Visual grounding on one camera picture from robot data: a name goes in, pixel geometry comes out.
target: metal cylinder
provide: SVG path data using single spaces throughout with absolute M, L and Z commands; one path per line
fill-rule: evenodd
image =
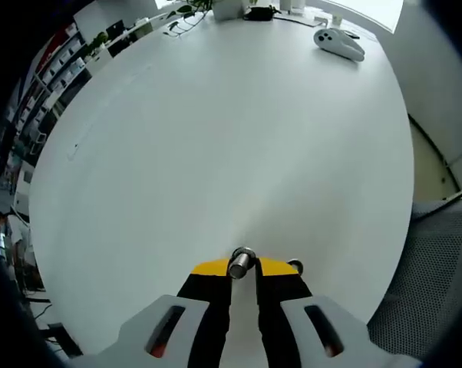
M 229 267 L 228 267 L 229 276 L 235 279 L 243 278 L 246 275 L 246 272 L 248 271 L 249 261 L 250 261 L 250 256 L 247 253 L 242 253 L 238 255 L 229 264 Z

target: game controller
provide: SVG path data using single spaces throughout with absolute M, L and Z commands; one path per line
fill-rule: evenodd
M 365 51 L 340 29 L 320 29 L 313 37 L 315 43 L 325 51 L 354 61 L 363 61 Z

